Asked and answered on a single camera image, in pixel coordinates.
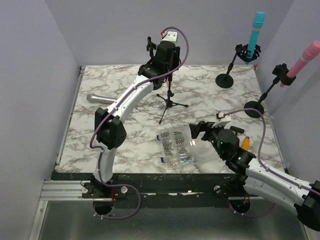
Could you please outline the black round-base mic stand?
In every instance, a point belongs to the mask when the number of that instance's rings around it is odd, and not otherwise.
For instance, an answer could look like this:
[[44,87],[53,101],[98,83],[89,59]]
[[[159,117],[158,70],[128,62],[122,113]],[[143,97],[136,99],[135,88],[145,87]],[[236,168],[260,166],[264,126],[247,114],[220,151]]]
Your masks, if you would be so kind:
[[153,78],[161,75],[161,68],[158,66],[158,62],[155,59],[154,51],[157,50],[157,45],[152,42],[151,37],[147,37],[146,50],[149,52],[150,60],[147,62],[147,77]]

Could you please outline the black tripod mic stand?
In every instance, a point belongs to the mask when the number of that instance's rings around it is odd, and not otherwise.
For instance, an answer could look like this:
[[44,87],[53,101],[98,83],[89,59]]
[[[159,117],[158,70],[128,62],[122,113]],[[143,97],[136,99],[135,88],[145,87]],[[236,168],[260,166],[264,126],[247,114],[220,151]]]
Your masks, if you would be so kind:
[[174,93],[173,93],[172,90],[171,90],[172,81],[173,81],[173,75],[170,74],[170,75],[168,76],[168,78],[167,78],[168,90],[167,90],[167,96],[166,96],[166,98],[160,96],[158,93],[156,94],[157,97],[161,98],[161,99],[164,100],[164,102],[165,102],[165,109],[164,109],[164,111],[163,111],[163,113],[162,113],[162,116],[161,116],[159,122],[158,122],[159,125],[162,123],[163,117],[164,117],[164,115],[165,115],[165,113],[166,113],[166,111],[167,111],[168,109],[173,108],[173,107],[176,107],[176,106],[183,106],[183,107],[185,107],[185,108],[188,108],[188,107],[189,107],[188,104],[182,104],[182,103],[177,103],[177,102],[173,102],[173,101],[172,101],[171,98],[174,96]]

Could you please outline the silver mesh microphone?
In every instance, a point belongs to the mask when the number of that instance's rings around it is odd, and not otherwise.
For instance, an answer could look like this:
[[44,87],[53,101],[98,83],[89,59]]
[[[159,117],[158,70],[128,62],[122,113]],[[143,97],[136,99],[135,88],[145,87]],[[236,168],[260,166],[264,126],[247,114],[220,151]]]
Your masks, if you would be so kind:
[[103,103],[103,104],[112,104],[113,102],[115,102],[117,100],[116,98],[100,96],[100,95],[96,95],[96,94],[88,94],[86,96],[86,99],[90,103]]

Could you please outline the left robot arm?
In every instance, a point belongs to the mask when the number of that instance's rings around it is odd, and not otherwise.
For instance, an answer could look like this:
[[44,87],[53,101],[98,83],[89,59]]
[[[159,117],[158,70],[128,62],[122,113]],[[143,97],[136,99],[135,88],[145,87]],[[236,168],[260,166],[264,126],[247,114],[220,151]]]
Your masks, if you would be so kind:
[[89,142],[91,149],[99,149],[96,170],[93,173],[93,191],[101,198],[111,191],[108,183],[113,177],[113,164],[117,149],[127,137],[124,123],[138,103],[152,91],[158,90],[165,79],[171,78],[179,68],[180,47],[176,40],[162,40],[152,50],[149,43],[147,50],[150,59],[139,67],[129,88],[106,109],[99,107],[94,114],[94,133]]

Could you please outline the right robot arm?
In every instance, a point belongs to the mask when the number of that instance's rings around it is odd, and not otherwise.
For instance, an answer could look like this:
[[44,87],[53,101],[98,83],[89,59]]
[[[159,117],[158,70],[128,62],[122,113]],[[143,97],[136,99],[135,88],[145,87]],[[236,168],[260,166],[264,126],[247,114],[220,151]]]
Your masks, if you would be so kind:
[[241,196],[245,192],[262,197],[295,214],[306,227],[320,230],[320,183],[310,183],[278,170],[240,146],[238,134],[244,130],[226,128],[225,122],[189,124],[192,139],[204,133],[225,165],[239,177],[230,183],[230,191]]

